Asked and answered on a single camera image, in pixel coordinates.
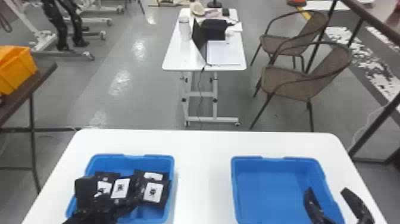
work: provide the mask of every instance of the white wheeled stand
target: white wheeled stand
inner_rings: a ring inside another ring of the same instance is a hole
[[[118,5],[116,7],[104,7],[101,5],[101,0],[81,0],[82,4],[78,4],[80,9],[76,10],[78,15],[81,15],[85,12],[98,12],[98,13],[109,13],[116,12],[118,14],[124,13],[124,7],[122,5]],[[71,22],[71,18],[69,16],[64,16],[64,21]],[[83,23],[105,23],[107,26],[113,25],[112,18],[109,17],[94,17],[94,18],[84,18],[82,17]]]
[[[185,116],[185,126],[189,126],[191,122],[234,123],[235,126],[240,125],[238,117],[218,117],[218,74],[216,71],[212,71],[212,73],[213,76],[210,78],[210,83],[212,83],[212,92],[192,92],[192,78],[194,71],[181,71],[181,102],[183,106],[183,114]],[[190,116],[190,97],[212,98],[212,117]]]
[[[39,56],[54,56],[54,57],[85,57],[91,61],[95,60],[95,57],[89,51],[46,51],[47,47],[57,41],[57,35],[49,30],[38,30],[28,20],[26,15],[18,9],[13,3],[13,0],[3,0],[9,8],[18,16],[18,18],[25,24],[26,27],[33,33],[37,42],[34,42],[31,47],[32,55]],[[105,31],[95,33],[83,33],[85,36],[100,36],[101,39],[105,39]]]

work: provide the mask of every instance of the orange crate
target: orange crate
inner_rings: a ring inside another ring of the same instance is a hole
[[[0,46],[0,92],[10,94],[8,84],[17,89],[38,70],[30,48],[23,46]]]

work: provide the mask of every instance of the white folding table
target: white folding table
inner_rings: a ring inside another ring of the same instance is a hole
[[[239,21],[238,12],[235,9],[229,9],[231,21]],[[189,8],[183,8],[179,12],[179,16],[190,17],[190,26],[193,27],[194,15]],[[179,21],[177,19],[174,32],[172,33],[171,41],[165,54],[162,69],[165,71],[179,71],[181,73],[180,81],[182,83],[182,106],[185,116],[185,125],[190,125],[190,122],[222,122],[235,123],[239,125],[237,117],[219,117],[217,111],[218,104],[218,71],[242,71],[246,70],[246,58],[243,50],[241,32],[229,32],[226,36],[226,41],[231,45],[235,45],[238,49],[237,58],[240,61],[238,65],[226,66],[205,66],[204,72],[212,72],[212,92],[194,92],[191,90],[192,78],[195,72],[203,69],[205,61],[198,51],[192,40],[183,41],[180,37]],[[208,97],[212,98],[212,117],[197,117],[189,115],[190,97]]]
[[[365,202],[375,223],[387,224],[342,143],[332,134],[100,129],[75,134],[23,224],[63,223],[75,179],[99,153],[174,157],[173,199],[167,223],[237,223],[230,160],[237,155],[260,155],[317,159],[346,224],[357,220],[340,194],[344,187]]]

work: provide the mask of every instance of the black device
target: black device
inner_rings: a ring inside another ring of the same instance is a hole
[[[343,198],[345,199],[347,205],[350,207],[351,211],[359,220],[359,224],[374,224],[375,220],[372,217],[371,212],[365,206],[364,202],[358,197],[354,192],[345,188],[341,192]]]
[[[355,217],[358,219],[357,224],[375,223],[371,212],[356,194],[354,194],[348,188],[344,188],[341,194]],[[320,203],[318,202],[318,199],[311,188],[308,188],[304,192],[303,203],[308,217],[310,217],[313,224],[337,224],[335,221],[324,215],[324,211],[322,210]]]
[[[222,3],[218,2],[217,0],[213,0],[207,3],[208,8],[222,8]]]
[[[199,49],[204,61],[207,63],[207,39],[205,38],[205,34],[196,19],[193,22],[192,40],[197,49]]]
[[[222,9],[222,16],[227,16],[227,17],[230,16],[230,14],[229,14],[229,9],[228,9],[228,8],[223,8],[223,9]]]
[[[116,224],[141,204],[164,208],[168,201],[168,173],[136,170],[134,175],[96,172],[75,180],[77,209],[63,224]]]
[[[225,41],[225,30],[229,24],[226,20],[214,18],[205,19],[201,23],[201,29],[208,41]]]

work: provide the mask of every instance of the black cable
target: black cable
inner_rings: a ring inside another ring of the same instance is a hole
[[[200,94],[200,102],[199,102],[199,105],[197,106],[196,116],[200,122],[200,130],[203,129],[203,122],[201,122],[201,119],[199,116],[199,109],[200,109],[201,104],[203,103],[203,95],[201,94],[201,90],[200,90],[200,81],[201,81],[201,74],[204,72],[205,66],[207,66],[207,64],[204,65],[204,67],[201,69],[200,74],[199,74],[199,80],[197,81],[197,90],[199,91],[199,94]]]
[[[11,33],[13,28],[3,14],[0,13],[0,25],[7,33]]]

